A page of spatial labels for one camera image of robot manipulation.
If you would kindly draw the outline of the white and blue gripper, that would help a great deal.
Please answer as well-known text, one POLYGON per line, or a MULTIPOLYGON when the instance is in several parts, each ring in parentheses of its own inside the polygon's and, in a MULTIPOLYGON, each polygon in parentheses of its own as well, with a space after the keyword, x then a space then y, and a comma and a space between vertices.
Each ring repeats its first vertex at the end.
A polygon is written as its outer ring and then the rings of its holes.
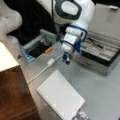
POLYGON ((85 41, 87 34, 86 29, 75 25, 70 25, 66 29, 66 34, 62 40, 62 61, 65 64, 70 63, 75 51, 81 53, 81 43, 85 41))

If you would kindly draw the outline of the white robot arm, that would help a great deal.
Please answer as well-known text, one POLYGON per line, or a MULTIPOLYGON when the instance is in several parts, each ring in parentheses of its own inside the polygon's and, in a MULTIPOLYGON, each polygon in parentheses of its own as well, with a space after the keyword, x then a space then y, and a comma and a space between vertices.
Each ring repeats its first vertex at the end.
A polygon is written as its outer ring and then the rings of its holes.
POLYGON ((74 52, 81 53, 94 15, 95 0, 36 0, 57 24, 68 24, 62 40, 62 61, 69 64, 74 52))

